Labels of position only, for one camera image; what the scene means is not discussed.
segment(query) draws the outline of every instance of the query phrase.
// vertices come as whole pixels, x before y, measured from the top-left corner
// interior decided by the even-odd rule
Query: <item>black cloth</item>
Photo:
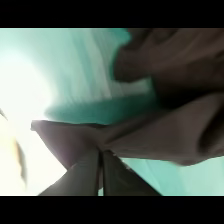
[[[163,107],[113,125],[34,121],[69,168],[93,146],[120,157],[192,165],[224,155],[224,28],[128,28],[117,80],[151,76]]]

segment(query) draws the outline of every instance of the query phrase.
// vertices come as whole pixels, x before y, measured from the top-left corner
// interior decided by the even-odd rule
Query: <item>brown fabric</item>
[[[223,156],[224,28],[128,31],[133,38],[118,52],[115,77],[151,76],[166,109],[108,126],[35,121],[33,130],[65,167],[93,147],[182,165]]]

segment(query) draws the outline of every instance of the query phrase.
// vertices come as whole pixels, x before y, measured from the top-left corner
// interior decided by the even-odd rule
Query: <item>teal surface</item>
[[[113,80],[116,51],[129,38],[118,28],[0,29],[1,107],[23,128],[36,118],[110,124],[154,109],[150,79]],[[223,158],[191,167],[124,161],[163,195],[224,195]]]

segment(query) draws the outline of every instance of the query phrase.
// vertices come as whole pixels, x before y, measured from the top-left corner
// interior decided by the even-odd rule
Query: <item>dark cloth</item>
[[[224,155],[224,28],[131,28],[115,77],[151,76],[163,109],[113,125],[34,121],[69,168],[88,150],[192,165]]]

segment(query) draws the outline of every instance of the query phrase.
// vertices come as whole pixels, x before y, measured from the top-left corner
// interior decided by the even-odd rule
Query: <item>turquoise table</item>
[[[0,29],[1,107],[23,130],[36,118],[110,124],[157,107],[150,79],[113,80],[129,38],[119,28]],[[163,195],[224,195],[223,158],[190,167],[123,160]]]

